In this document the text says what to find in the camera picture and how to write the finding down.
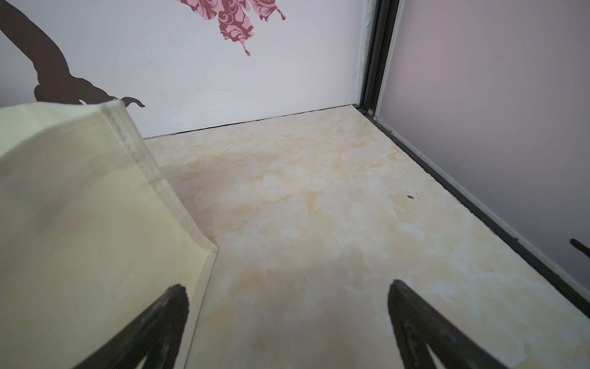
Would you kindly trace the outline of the cream canvas tote bag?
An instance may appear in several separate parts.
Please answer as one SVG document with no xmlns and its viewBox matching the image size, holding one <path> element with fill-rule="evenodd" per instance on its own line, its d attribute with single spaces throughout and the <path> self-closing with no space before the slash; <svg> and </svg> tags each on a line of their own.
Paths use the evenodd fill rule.
<svg viewBox="0 0 590 369">
<path fill-rule="evenodd" d="M 1 366 L 75 368 L 175 284 L 187 365 L 217 246 L 119 101 L 1 110 Z"/>
</svg>

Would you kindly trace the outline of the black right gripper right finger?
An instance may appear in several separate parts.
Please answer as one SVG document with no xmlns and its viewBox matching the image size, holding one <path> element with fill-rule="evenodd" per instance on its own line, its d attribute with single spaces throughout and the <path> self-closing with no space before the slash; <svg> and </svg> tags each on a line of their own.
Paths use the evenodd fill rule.
<svg viewBox="0 0 590 369">
<path fill-rule="evenodd" d="M 405 368 L 504 368 L 401 280 L 390 286 L 387 308 Z"/>
</svg>

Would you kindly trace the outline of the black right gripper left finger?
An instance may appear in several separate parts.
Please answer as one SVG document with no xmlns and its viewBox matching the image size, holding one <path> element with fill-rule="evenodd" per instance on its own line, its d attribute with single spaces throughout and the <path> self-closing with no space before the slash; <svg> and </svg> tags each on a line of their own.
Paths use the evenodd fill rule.
<svg viewBox="0 0 590 369">
<path fill-rule="evenodd" d="M 77 368 L 173 368 L 189 312 L 186 288 L 169 287 Z"/>
</svg>

